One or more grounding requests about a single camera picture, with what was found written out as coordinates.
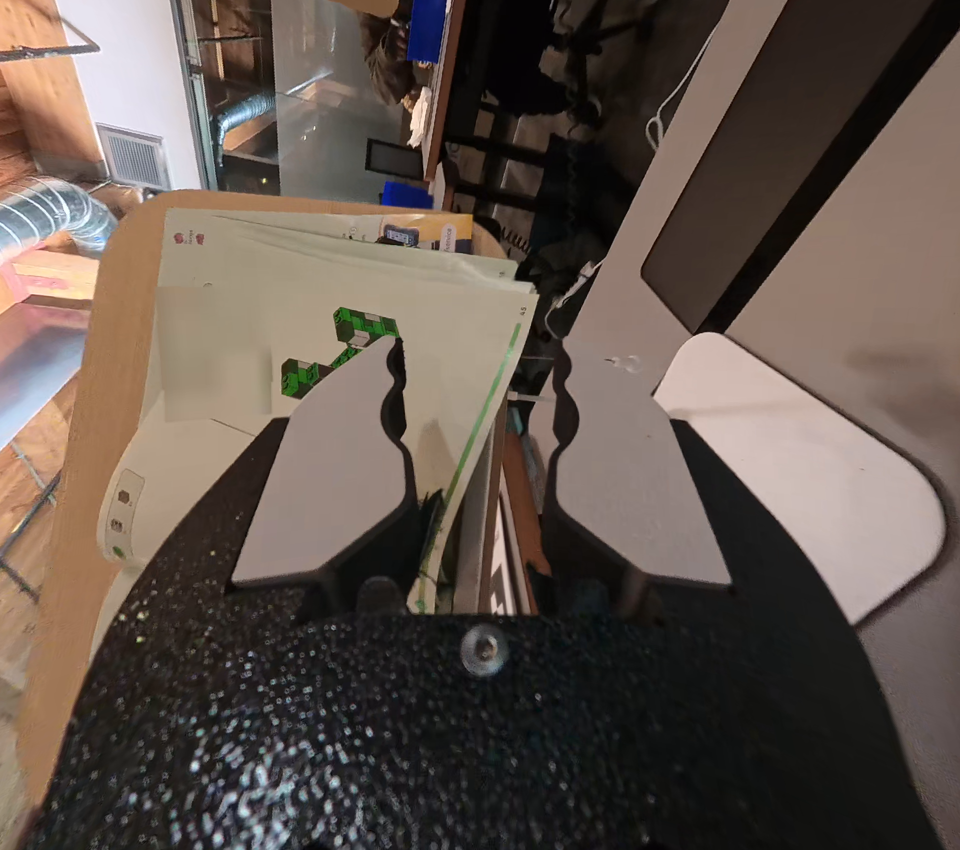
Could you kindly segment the silver flexible air duct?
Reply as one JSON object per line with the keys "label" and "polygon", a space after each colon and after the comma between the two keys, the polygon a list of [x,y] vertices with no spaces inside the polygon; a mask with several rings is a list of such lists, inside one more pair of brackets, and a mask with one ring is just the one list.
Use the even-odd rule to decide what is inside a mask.
{"label": "silver flexible air duct", "polygon": [[224,165],[224,152],[228,134],[262,116],[269,116],[277,107],[277,95],[273,91],[262,91],[241,100],[227,104],[210,119],[210,134],[213,145],[215,165],[218,169]]}
{"label": "silver flexible air duct", "polygon": [[64,234],[80,256],[99,258],[118,226],[112,211],[76,184],[29,177],[1,193],[1,262]]}

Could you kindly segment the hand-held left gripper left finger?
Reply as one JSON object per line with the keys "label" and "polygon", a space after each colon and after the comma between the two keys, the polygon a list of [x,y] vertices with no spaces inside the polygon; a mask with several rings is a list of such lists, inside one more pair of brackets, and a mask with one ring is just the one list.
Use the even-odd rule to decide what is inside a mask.
{"label": "hand-held left gripper left finger", "polygon": [[400,588],[419,566],[419,502],[406,430],[402,339],[386,336],[291,412],[234,566],[239,589],[372,577]]}

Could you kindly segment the lego instruction booklet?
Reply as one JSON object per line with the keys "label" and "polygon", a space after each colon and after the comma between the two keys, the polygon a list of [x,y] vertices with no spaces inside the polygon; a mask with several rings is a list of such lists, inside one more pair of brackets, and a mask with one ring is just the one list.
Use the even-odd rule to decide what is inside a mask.
{"label": "lego instruction booklet", "polygon": [[104,495],[102,555],[136,579],[267,424],[393,336],[417,500],[441,497],[401,591],[414,614],[438,613],[444,550],[520,361],[534,287],[507,260],[307,232],[297,216],[200,218],[166,214],[150,348],[158,391]]}

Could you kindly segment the black monitor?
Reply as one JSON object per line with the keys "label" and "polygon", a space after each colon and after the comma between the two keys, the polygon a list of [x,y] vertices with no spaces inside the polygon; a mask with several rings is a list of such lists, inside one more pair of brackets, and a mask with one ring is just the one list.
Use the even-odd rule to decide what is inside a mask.
{"label": "black monitor", "polygon": [[366,141],[365,170],[402,180],[424,180],[424,158],[419,148],[387,140],[368,138]]}

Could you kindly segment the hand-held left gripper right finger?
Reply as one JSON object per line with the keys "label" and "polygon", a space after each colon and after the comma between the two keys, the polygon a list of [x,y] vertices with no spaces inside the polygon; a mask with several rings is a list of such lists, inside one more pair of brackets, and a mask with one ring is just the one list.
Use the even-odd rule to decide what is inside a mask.
{"label": "hand-held left gripper right finger", "polygon": [[638,369],[563,343],[541,541],[558,610],[640,614],[654,584],[722,592],[731,573],[667,412]]}

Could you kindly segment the white vent grille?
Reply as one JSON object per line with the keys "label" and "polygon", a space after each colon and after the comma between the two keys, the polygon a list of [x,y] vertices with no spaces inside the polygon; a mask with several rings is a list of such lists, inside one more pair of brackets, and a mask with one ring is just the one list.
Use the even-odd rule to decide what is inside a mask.
{"label": "white vent grille", "polygon": [[105,166],[116,184],[166,192],[171,178],[164,140],[111,125],[95,124]]}

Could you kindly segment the white crumpled paper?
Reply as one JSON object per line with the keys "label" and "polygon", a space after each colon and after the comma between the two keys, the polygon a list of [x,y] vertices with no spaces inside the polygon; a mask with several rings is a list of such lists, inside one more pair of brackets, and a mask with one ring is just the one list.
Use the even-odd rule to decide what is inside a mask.
{"label": "white crumpled paper", "polygon": [[417,87],[414,96],[416,99],[408,95],[404,105],[411,117],[409,146],[420,149],[423,147],[432,126],[435,102],[433,91],[428,86]]}

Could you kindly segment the yellow leaflet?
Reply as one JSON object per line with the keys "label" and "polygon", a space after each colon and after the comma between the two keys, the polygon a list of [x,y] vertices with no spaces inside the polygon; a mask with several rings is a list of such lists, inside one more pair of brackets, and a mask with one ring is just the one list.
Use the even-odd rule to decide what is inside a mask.
{"label": "yellow leaflet", "polygon": [[407,212],[382,216],[376,242],[426,251],[473,253],[474,219],[462,213]]}

